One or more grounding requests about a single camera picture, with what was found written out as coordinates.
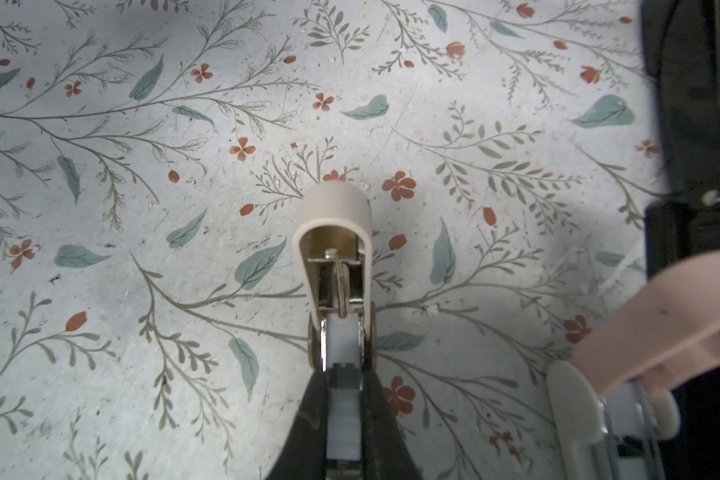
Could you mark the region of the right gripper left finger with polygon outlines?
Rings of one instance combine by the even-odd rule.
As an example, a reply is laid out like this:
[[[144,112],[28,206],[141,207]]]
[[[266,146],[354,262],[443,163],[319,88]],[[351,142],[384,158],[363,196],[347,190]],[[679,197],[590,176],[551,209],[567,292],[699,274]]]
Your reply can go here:
[[[329,392],[324,372],[309,379],[282,451],[267,480],[324,480]]]

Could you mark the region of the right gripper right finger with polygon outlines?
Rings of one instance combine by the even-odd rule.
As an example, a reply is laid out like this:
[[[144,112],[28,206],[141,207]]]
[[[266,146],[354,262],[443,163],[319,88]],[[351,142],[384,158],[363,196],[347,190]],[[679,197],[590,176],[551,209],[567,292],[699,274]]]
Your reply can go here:
[[[422,480],[374,371],[362,373],[360,397],[362,478]]]

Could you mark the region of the staple strip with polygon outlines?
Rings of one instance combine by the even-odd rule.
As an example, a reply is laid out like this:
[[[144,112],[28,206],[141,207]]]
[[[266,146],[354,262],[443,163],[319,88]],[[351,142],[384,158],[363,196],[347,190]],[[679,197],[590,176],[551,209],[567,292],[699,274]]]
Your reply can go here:
[[[328,370],[329,406],[326,457],[333,461],[361,459],[361,374],[351,364]]]

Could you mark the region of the pink mini stapler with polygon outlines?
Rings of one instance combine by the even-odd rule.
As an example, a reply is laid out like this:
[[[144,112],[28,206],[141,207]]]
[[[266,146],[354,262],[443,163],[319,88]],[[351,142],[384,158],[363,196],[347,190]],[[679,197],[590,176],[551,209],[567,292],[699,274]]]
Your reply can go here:
[[[553,363],[570,479],[720,479],[720,251],[654,276]]]

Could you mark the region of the black stapler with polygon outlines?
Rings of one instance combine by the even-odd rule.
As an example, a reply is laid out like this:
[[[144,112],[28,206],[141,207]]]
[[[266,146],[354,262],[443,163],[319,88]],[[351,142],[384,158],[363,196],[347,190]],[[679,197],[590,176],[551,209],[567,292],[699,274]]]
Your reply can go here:
[[[670,195],[646,211],[648,272],[720,251],[720,1],[645,1],[646,70]],[[670,479],[720,479],[720,366],[674,390],[679,434],[661,443]]]

